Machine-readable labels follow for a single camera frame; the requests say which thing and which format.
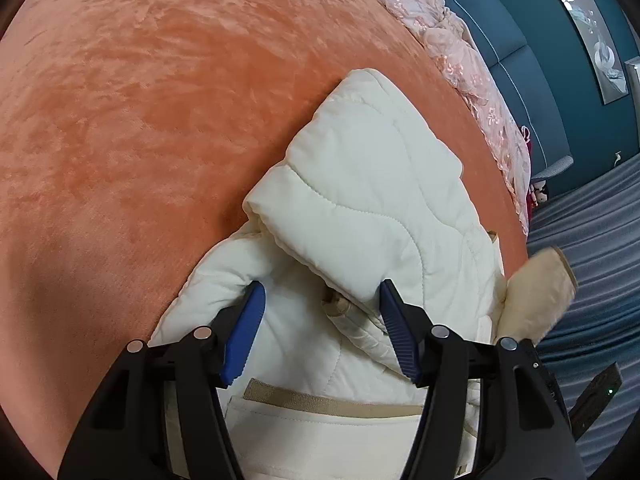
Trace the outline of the grey blue curtain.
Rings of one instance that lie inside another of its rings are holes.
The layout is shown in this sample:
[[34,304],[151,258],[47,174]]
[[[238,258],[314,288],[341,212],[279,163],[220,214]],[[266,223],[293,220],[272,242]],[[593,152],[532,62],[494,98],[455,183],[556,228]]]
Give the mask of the grey blue curtain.
[[576,297],[538,346],[567,405],[617,364],[623,383],[578,440],[588,474],[609,458],[639,409],[639,159],[550,200],[536,211],[527,249],[559,247],[577,278]]

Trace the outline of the cream quilted padded jacket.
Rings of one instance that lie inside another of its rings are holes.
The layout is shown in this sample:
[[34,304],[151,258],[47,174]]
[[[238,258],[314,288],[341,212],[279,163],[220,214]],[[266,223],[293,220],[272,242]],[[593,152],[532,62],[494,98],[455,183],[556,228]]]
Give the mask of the cream quilted padded jacket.
[[251,282],[265,314],[221,393],[249,479],[396,479],[426,393],[401,373],[378,310],[391,280],[462,338],[540,341],[576,294],[559,249],[505,276],[462,163],[402,92],[354,70],[245,197],[246,223],[194,268],[154,330],[169,344]]

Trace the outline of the pink lace bedspread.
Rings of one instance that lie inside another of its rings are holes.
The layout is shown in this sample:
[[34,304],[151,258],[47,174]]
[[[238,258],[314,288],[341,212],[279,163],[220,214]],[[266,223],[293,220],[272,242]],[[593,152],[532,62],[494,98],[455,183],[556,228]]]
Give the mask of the pink lace bedspread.
[[528,232],[529,149],[465,21],[445,0],[378,0],[412,33],[448,84],[458,92],[483,133]]

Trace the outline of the orange plush bed blanket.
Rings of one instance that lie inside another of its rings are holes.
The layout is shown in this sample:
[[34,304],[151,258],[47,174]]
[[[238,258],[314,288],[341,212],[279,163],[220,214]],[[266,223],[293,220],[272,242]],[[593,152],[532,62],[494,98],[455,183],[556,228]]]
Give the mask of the orange plush bed blanket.
[[518,269],[525,237],[480,130],[376,0],[25,1],[1,40],[1,406],[48,474],[125,342],[365,67],[460,158]]

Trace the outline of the blue upholstered headboard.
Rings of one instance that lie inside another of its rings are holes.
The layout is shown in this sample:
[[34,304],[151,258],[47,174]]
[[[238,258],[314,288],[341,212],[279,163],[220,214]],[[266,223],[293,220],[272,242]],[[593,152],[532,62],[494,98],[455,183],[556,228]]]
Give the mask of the blue upholstered headboard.
[[468,25],[506,105],[532,139],[532,180],[548,180],[573,165],[555,99],[534,51],[500,0],[445,0]]

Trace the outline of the red and white doll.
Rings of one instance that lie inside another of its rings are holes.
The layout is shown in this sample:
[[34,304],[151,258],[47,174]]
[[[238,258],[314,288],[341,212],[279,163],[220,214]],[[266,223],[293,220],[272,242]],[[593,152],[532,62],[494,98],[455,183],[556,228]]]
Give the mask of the red and white doll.
[[529,187],[528,198],[533,208],[537,208],[548,200],[549,192],[546,180],[533,182]]

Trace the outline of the red pillow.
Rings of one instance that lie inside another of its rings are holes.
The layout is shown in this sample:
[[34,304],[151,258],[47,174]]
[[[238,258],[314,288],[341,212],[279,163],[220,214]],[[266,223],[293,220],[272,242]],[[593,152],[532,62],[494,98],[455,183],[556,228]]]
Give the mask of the red pillow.
[[526,148],[527,148],[528,157],[529,157],[529,159],[533,159],[533,155],[532,155],[532,151],[533,151],[532,135],[530,134],[530,130],[526,125],[522,125],[521,126],[521,135],[523,137],[523,140],[524,140]]

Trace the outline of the long floral wall painting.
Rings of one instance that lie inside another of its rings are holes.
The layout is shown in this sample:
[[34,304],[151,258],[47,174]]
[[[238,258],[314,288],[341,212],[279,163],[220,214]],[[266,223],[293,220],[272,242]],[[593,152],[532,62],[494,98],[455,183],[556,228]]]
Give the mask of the long floral wall painting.
[[584,45],[600,91],[608,105],[628,94],[626,76],[613,38],[596,0],[560,0]]

